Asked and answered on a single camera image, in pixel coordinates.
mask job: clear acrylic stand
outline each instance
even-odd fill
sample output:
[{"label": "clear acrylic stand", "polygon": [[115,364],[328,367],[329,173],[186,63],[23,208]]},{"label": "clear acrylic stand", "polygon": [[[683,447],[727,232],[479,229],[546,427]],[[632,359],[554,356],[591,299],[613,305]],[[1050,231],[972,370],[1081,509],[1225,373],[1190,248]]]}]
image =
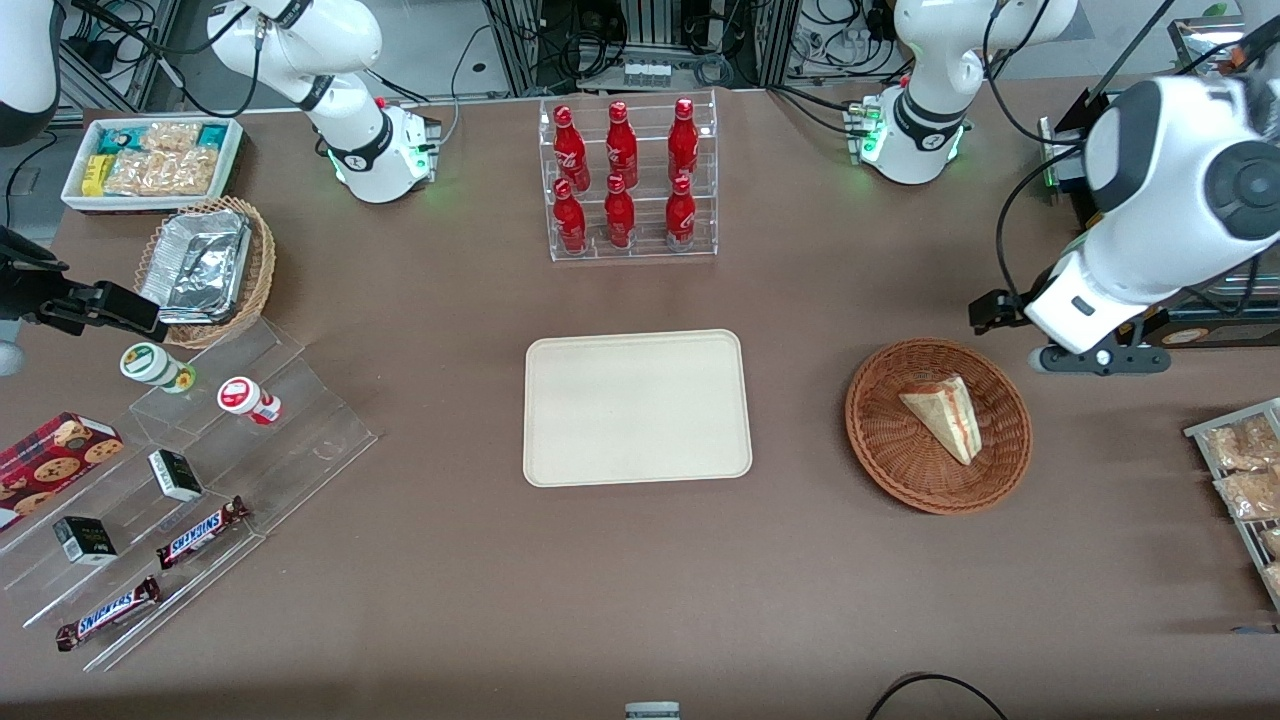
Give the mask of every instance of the clear acrylic stand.
[{"label": "clear acrylic stand", "polygon": [[[196,386],[183,395],[147,392],[114,425],[125,450],[104,471],[46,502],[0,547],[0,578],[23,626],[47,633],[74,623],[155,575],[159,606],[92,635],[72,653],[84,670],[108,670],[261,544],[291,512],[374,443],[376,437],[301,357],[302,347],[266,320],[197,355]],[[270,425],[223,413],[215,395],[233,375],[280,398]],[[204,487],[196,502],[161,495],[147,456],[183,454]],[[206,547],[161,570],[155,551],[239,495],[252,515]],[[102,520],[119,556],[104,566],[67,561],[52,532],[64,515]]]},{"label": "clear acrylic stand", "polygon": [[[676,100],[694,101],[694,124],[698,126],[698,170],[692,177],[692,197],[698,204],[694,215],[692,246],[684,252],[667,247],[667,199],[671,196],[671,178],[667,174],[667,135],[675,120]],[[716,95],[710,91],[686,94],[637,94],[621,99],[627,104],[631,127],[636,131],[640,155],[640,183],[631,188],[636,206],[636,238],[628,250],[614,247],[607,234],[604,199],[608,195],[605,179],[609,161],[604,138],[609,132],[609,102],[620,97],[562,97],[543,100],[539,113],[538,150],[543,169],[543,201],[547,205],[547,234],[552,260],[627,260],[634,258],[689,258],[716,255],[719,250],[719,224],[717,197],[719,132],[716,117]],[[552,183],[559,177],[556,164],[556,124],[550,119],[558,105],[573,110],[573,124],[586,142],[586,167],[591,173],[591,187],[579,193],[577,200],[586,213],[586,252],[570,255],[556,233],[556,201]]]}]

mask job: coca-cola bottle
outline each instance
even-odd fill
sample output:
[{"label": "coca-cola bottle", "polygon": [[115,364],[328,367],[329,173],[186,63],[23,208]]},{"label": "coca-cola bottle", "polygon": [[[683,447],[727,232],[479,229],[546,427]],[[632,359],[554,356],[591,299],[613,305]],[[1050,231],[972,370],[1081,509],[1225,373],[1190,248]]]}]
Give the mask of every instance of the coca-cola bottle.
[{"label": "coca-cola bottle", "polygon": [[575,192],[586,192],[591,187],[591,172],[586,169],[586,143],[582,133],[573,127],[573,113],[559,105],[552,113],[556,119],[556,164],[561,176],[573,183]]},{"label": "coca-cola bottle", "polygon": [[621,100],[609,104],[609,135],[604,138],[609,152],[609,172],[618,173],[632,188],[640,182],[640,156],[636,149],[636,131],[627,120],[627,104]]},{"label": "coca-cola bottle", "polygon": [[566,178],[556,178],[552,186],[556,204],[552,214],[556,217],[556,233],[561,237],[564,252],[581,255],[586,252],[586,215],[582,204],[573,197],[573,186]]},{"label": "coca-cola bottle", "polygon": [[694,101],[676,100],[676,122],[667,136],[667,174],[676,182],[681,174],[694,177],[698,169],[698,126],[694,124]]},{"label": "coca-cola bottle", "polygon": [[621,173],[609,176],[609,196],[604,199],[604,217],[609,224],[609,242],[618,250],[627,250],[636,236],[636,205],[627,192]]},{"label": "coca-cola bottle", "polygon": [[689,193],[689,176],[681,174],[671,183],[667,199],[667,247],[684,252],[694,245],[694,213],[698,204]]}]

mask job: cookie box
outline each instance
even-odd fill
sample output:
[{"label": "cookie box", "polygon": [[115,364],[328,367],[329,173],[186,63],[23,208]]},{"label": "cookie box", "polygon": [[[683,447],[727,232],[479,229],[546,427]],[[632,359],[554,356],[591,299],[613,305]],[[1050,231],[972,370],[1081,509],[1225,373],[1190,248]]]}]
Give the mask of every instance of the cookie box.
[{"label": "cookie box", "polygon": [[0,451],[0,532],[123,447],[115,428],[63,413]]},{"label": "cookie box", "polygon": [[[221,147],[218,151],[218,164],[214,167],[214,179],[209,183],[209,192],[205,195],[169,195],[148,197],[84,195],[81,188],[84,179],[84,172],[88,169],[90,158],[99,151],[102,136],[113,131],[146,126],[156,120],[201,123],[206,127],[227,127],[227,135],[223,137]],[[63,202],[67,204],[68,208],[86,214],[134,214],[175,210],[178,208],[186,208],[187,205],[195,205],[202,200],[221,197],[227,191],[227,186],[230,183],[232,170],[236,165],[236,156],[239,151],[242,136],[243,128],[241,128],[241,124],[236,120],[210,118],[207,115],[155,115],[93,120],[87,128],[84,128],[84,138],[81,141],[79,150],[76,151],[76,160],[72,161],[72,169],[67,174],[67,182],[63,184]]]}]

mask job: brown wicker basket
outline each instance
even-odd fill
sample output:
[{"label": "brown wicker basket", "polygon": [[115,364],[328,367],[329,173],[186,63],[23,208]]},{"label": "brown wicker basket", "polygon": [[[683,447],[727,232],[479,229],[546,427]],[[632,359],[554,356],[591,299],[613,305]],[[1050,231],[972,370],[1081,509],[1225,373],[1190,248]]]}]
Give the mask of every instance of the brown wicker basket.
[{"label": "brown wicker basket", "polygon": [[[275,272],[275,240],[271,237],[271,228],[266,227],[262,215],[252,205],[237,197],[219,197],[183,208],[178,210],[178,214],[212,213],[215,210],[236,210],[247,215],[253,223],[250,256],[244,264],[244,279],[241,281],[239,307],[230,322],[221,325],[169,325],[169,337],[165,338],[169,345],[204,350],[224,337],[234,337],[257,320],[266,305],[268,295],[271,293],[271,273]],[[142,281],[147,277],[151,254],[155,252],[157,240],[160,240],[160,228],[151,233],[151,242],[142,252],[142,261],[133,275],[134,292],[142,290]]]},{"label": "brown wicker basket", "polygon": [[[911,382],[964,378],[982,432],[965,466],[899,400]],[[1032,424],[1014,383],[989,360],[948,340],[882,347],[863,363],[845,397],[845,429],[858,460],[886,492],[938,515],[986,510],[1012,492],[1032,457]]]}]

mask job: table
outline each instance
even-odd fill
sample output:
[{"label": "table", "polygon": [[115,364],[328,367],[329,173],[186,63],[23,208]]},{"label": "table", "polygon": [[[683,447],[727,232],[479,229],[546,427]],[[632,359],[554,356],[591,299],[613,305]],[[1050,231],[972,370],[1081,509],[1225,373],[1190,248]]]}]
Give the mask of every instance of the table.
[{"label": "table", "polygon": [[[1030,123],[1084,81],[1007,86]],[[81,674],[0,609],[0,702],[23,703],[4,717],[591,719],[667,698],[691,720],[860,717],[918,670],[1014,717],[1274,716],[1280,642],[1226,633],[1266,596],[1180,429],[1277,395],[1276,352],[1037,375],[1033,328],[966,325],[1000,282],[998,206],[1038,152],[989,95],[924,187],[851,168],[836,133],[764,92],[718,100],[721,255],[640,268],[548,260],[536,102],[463,108],[439,182],[387,206],[334,182],[303,115],[243,117],[241,195],[279,247],[268,316],[385,437],[115,671]],[[69,211],[54,249],[76,278],[129,282],[155,223]],[[1073,224],[1019,201],[1016,275]],[[746,477],[525,482],[531,342],[695,328],[742,341]],[[1030,470],[988,512],[897,503],[845,438],[854,370],[913,336],[969,342],[1025,397]],[[22,340],[32,366],[0,379],[0,442],[141,393],[115,368],[127,334]],[[909,711],[986,717],[919,685],[882,717]]]}]

